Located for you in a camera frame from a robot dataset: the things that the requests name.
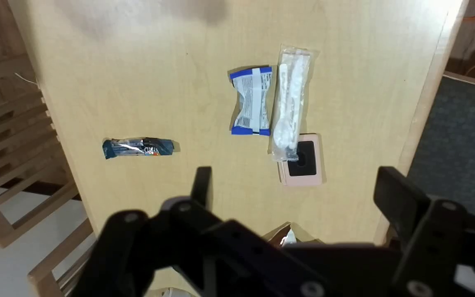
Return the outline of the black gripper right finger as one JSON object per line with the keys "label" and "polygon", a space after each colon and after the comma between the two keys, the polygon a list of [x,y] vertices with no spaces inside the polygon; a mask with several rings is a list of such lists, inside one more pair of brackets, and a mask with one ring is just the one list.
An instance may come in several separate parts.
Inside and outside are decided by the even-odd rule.
{"label": "black gripper right finger", "polygon": [[387,220],[397,241],[408,241],[412,238],[430,205],[426,195],[393,167],[377,169],[372,200]]}

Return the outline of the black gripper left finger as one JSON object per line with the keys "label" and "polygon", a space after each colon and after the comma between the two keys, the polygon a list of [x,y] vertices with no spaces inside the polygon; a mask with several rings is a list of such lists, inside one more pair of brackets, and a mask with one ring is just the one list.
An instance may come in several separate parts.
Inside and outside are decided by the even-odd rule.
{"label": "black gripper left finger", "polygon": [[209,206],[209,200],[210,200],[210,169],[209,167],[196,169],[189,197],[201,206],[204,208]]}

